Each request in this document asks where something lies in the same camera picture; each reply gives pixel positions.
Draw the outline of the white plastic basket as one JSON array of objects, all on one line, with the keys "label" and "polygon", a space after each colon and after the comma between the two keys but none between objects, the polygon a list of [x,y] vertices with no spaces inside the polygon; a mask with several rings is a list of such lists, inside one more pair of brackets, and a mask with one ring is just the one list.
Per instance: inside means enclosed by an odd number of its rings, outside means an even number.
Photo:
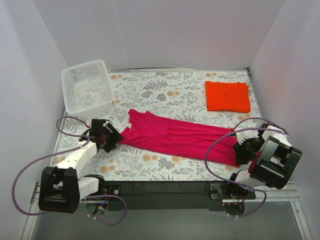
[{"label": "white plastic basket", "polygon": [[84,117],[112,107],[115,93],[103,60],[68,67],[60,78],[65,111],[69,115]]}]

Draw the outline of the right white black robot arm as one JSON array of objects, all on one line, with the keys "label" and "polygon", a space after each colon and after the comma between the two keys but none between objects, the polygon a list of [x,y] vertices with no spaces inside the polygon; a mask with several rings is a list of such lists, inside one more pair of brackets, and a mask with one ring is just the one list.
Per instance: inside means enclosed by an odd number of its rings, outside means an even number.
[{"label": "right white black robot arm", "polygon": [[283,129],[266,123],[260,127],[257,137],[236,134],[236,164],[250,166],[231,175],[233,182],[226,185],[225,193],[232,199],[245,198],[255,187],[281,190],[302,157],[302,151],[288,142]]}]

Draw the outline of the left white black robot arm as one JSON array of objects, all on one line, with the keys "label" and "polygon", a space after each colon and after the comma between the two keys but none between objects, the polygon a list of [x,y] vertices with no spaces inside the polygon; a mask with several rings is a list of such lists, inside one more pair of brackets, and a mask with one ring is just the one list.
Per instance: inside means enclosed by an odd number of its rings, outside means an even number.
[{"label": "left white black robot arm", "polygon": [[92,196],[101,200],[106,196],[104,177],[78,174],[99,151],[110,152],[124,137],[110,120],[93,119],[79,136],[78,147],[55,166],[46,167],[41,174],[38,206],[42,211],[73,214],[81,200]]}]

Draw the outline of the magenta t shirt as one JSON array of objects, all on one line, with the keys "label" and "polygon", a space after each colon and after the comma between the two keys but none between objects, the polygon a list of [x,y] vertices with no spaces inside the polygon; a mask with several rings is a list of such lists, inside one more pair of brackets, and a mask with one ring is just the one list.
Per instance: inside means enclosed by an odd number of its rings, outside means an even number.
[{"label": "magenta t shirt", "polygon": [[129,123],[121,133],[122,145],[189,159],[204,160],[209,147],[230,130],[225,127],[181,121],[130,109]]}]

